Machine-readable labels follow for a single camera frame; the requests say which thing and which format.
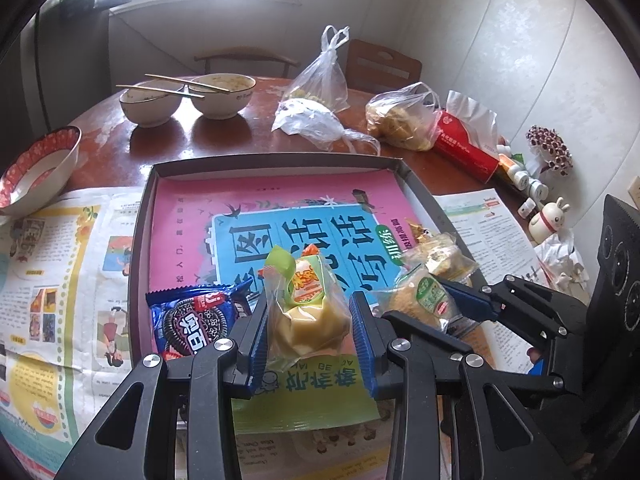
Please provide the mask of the clear pastry snack packet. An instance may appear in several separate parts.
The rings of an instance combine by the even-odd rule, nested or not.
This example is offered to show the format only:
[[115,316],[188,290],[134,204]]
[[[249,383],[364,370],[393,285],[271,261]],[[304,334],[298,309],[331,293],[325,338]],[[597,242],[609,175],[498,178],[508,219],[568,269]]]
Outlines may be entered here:
[[447,232],[432,234],[413,222],[409,223],[409,228],[416,244],[400,257],[405,269],[423,264],[428,272],[444,280],[471,283],[471,276],[480,266],[462,252],[454,235]]

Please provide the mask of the colourful student newspaper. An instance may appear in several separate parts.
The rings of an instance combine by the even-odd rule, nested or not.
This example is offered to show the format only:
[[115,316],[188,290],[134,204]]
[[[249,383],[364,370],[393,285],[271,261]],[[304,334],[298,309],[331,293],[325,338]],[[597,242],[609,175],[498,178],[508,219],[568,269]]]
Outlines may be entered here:
[[[29,479],[54,477],[130,372],[128,278],[140,188],[76,191],[1,230],[1,434]],[[267,373],[232,405],[247,479],[382,479],[393,407],[353,356]]]

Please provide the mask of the chopstick front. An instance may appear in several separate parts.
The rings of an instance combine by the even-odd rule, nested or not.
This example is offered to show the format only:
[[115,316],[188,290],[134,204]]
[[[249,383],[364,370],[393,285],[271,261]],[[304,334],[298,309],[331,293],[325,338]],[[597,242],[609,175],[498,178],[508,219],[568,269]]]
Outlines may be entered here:
[[170,90],[166,88],[140,87],[140,86],[135,86],[134,84],[116,84],[115,87],[119,89],[126,89],[126,90],[172,94],[173,96],[182,96],[183,98],[193,98],[193,99],[199,99],[199,100],[205,98],[204,94],[197,94],[197,93],[187,92],[183,90]]

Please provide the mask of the yellow snack green wrapper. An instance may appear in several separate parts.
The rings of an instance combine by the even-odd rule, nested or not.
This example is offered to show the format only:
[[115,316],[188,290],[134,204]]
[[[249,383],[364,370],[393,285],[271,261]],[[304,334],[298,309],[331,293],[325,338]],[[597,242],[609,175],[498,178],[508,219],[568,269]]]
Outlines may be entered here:
[[290,279],[299,257],[276,246],[262,269],[268,308],[268,366],[278,372],[317,356],[338,356],[352,329],[345,293],[322,255],[326,278],[322,303],[293,304]]

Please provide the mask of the wooden chair dark frame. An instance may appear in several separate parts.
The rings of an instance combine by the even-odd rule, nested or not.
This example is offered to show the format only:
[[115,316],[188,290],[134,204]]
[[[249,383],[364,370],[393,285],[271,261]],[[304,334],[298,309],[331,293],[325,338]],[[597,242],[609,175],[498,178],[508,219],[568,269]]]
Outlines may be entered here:
[[194,62],[203,62],[206,73],[214,61],[262,62],[282,65],[282,77],[288,78],[291,68],[299,68],[300,62],[273,50],[250,46],[232,46],[208,50],[193,57]]

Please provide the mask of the green label pastry packet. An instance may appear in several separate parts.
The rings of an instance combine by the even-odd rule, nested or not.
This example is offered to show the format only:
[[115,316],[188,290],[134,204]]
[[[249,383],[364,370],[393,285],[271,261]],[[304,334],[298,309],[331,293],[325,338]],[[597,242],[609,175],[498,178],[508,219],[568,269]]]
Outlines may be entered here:
[[381,313],[401,312],[440,332],[462,318],[454,297],[424,264],[399,274],[390,288],[375,290],[372,295]]

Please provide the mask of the pink and blue book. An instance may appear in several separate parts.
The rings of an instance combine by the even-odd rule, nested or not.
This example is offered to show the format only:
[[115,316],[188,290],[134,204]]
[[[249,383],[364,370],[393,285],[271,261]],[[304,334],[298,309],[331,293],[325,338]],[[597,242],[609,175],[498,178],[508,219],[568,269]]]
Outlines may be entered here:
[[273,247],[315,244],[346,292],[392,286],[416,215],[390,170],[315,176],[161,178],[153,200],[149,288],[253,280]]

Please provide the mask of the white bowl right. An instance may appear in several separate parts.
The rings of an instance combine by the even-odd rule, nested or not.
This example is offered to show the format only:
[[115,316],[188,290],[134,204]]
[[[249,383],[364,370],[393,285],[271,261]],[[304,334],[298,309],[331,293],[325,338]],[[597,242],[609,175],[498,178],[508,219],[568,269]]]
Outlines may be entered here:
[[224,120],[239,114],[253,96],[257,81],[242,74],[216,73],[195,77],[188,89],[200,94],[194,107],[206,118]]

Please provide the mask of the wooden chair back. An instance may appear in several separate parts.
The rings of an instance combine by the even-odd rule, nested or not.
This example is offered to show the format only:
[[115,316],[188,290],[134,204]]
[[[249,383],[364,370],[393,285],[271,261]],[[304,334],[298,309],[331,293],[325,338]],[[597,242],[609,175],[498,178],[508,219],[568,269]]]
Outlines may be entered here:
[[379,44],[349,41],[345,78],[349,89],[381,93],[420,80],[422,63]]

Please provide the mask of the dark blue cookie packet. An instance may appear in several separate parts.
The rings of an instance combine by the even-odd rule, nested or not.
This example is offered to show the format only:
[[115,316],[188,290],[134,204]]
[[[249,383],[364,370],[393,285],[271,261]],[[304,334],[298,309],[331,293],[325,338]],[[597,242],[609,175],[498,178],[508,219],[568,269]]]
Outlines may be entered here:
[[250,315],[247,296],[253,280],[156,290],[145,295],[151,310],[157,352],[164,361],[195,356],[228,338],[240,318]]

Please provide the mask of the white rabbit figurine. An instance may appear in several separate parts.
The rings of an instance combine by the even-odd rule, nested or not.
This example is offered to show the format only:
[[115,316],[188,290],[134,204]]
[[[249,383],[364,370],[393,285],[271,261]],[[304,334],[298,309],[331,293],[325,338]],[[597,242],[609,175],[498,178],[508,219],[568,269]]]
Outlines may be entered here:
[[564,226],[565,216],[569,210],[570,203],[567,203],[563,197],[542,206],[528,224],[528,232],[532,240],[536,244],[541,244],[548,237],[559,232]]

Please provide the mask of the orange capped bottle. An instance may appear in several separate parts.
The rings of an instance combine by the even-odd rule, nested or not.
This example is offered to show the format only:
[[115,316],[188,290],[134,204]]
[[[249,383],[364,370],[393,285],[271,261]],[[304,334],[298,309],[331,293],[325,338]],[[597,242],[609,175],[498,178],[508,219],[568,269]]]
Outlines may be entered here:
[[505,154],[500,154],[499,165],[519,191],[525,191],[528,188],[529,174],[518,162]]

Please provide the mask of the plastic bag with fried food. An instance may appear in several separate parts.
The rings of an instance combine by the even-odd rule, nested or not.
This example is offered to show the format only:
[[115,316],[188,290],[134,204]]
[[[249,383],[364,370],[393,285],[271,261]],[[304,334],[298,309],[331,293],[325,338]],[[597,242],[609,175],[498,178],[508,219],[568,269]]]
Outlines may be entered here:
[[434,146],[440,116],[439,96],[422,81],[377,94],[366,106],[370,136],[414,152]]

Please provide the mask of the orange snack packet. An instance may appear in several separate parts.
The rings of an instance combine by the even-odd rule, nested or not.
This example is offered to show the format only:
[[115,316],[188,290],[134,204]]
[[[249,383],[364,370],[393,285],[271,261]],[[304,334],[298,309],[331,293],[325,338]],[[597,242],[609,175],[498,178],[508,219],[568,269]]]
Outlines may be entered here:
[[307,245],[302,255],[295,260],[295,269],[290,279],[291,300],[296,306],[321,304],[326,296],[326,278],[320,249],[315,244]]

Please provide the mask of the white bowl left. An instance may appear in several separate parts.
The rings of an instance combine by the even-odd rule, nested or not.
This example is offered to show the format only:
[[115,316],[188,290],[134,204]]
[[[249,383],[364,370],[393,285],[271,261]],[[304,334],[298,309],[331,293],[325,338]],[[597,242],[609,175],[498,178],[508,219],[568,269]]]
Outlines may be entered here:
[[[183,85],[170,81],[143,81],[140,87],[182,90]],[[125,90],[119,97],[119,104],[125,117],[142,128],[163,125],[178,110],[182,96],[136,90]]]

